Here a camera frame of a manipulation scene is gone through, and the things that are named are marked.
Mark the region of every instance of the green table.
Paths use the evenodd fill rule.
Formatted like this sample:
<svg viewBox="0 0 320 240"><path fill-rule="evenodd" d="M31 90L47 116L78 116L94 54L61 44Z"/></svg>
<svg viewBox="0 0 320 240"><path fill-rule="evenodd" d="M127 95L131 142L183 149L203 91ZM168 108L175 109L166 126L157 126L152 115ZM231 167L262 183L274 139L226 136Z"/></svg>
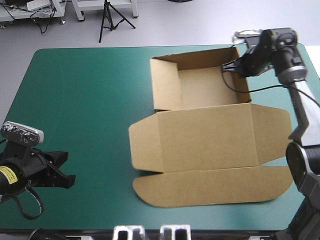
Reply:
<svg viewBox="0 0 320 240"><path fill-rule="evenodd" d="M131 164L128 127L154 113L149 60L214 46L42 49L16 94L7 121L44 131L44 151L65 150L62 170L76 175L70 189L38 188L45 212L24 219L13 201L0 205L0 228L112 229L115 225L191 224L193 229L286 228L303 196L292 185L279 198L260 203L156 208L141 201L132 181L143 175ZM239 46L241 54L245 46ZM306 53L308 81L320 99L319 78ZM273 71L248 78L250 89L278 84ZM287 89L253 93L253 103L287 109L297 125ZM269 165L284 165L284 158ZM33 213L37 204L21 194Z"/></svg>

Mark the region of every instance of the yellow label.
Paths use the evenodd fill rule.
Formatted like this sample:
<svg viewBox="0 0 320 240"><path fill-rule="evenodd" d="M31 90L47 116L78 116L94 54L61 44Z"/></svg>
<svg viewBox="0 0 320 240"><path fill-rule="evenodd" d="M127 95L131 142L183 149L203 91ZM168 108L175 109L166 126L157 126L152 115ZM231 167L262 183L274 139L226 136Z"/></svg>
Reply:
<svg viewBox="0 0 320 240"><path fill-rule="evenodd" d="M0 166L0 172L3 173L3 175L6 177L10 185L18 182L18 178L15 172L12 171L9 167Z"/></svg>

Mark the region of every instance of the gray floor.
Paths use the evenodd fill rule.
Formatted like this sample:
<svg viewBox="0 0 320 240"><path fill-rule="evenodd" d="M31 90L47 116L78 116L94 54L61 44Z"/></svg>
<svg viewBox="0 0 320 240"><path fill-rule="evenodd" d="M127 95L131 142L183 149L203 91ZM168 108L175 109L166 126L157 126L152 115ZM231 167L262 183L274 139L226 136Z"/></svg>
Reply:
<svg viewBox="0 0 320 240"><path fill-rule="evenodd" d="M79 22L68 2L67 24L50 25L44 35L30 21L0 30L0 123L38 49L229 44L234 31L280 27L295 29L304 45L320 45L319 6L319 0L144 0L138 18L121 10L135 30L122 23L116 31L105 30L99 44L102 10L86 12Z"/></svg>

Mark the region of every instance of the cardboard box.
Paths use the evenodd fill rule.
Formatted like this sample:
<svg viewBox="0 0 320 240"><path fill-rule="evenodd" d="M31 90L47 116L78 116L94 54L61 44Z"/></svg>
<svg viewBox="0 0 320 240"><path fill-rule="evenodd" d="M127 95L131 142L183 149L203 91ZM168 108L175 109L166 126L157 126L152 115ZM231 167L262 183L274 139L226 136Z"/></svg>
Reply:
<svg viewBox="0 0 320 240"><path fill-rule="evenodd" d="M221 65L239 57L235 47L153 57L150 60L153 103L156 110L181 110L250 101L249 93L226 87ZM227 83L248 91L245 78L226 72Z"/></svg>
<svg viewBox="0 0 320 240"><path fill-rule="evenodd" d="M154 108L129 128L132 165L159 174L133 181L137 195L157 207L262 202L292 183L287 166L261 166L285 155L291 133L283 109L246 103L249 94L224 85L224 56L235 48L151 59ZM245 78L226 74L237 89Z"/></svg>

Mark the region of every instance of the box lid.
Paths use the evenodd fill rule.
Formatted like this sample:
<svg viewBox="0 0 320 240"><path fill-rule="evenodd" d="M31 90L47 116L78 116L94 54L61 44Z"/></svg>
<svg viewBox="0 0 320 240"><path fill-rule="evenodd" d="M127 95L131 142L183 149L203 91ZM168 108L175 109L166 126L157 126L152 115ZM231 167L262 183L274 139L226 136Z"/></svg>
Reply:
<svg viewBox="0 0 320 240"><path fill-rule="evenodd" d="M254 166L143 176L133 181L133 188L150 205L183 207L267 201L292 182L286 166Z"/></svg>
<svg viewBox="0 0 320 240"><path fill-rule="evenodd" d="M164 111L129 128L134 168L159 173L254 167L285 155L286 110L251 103Z"/></svg>

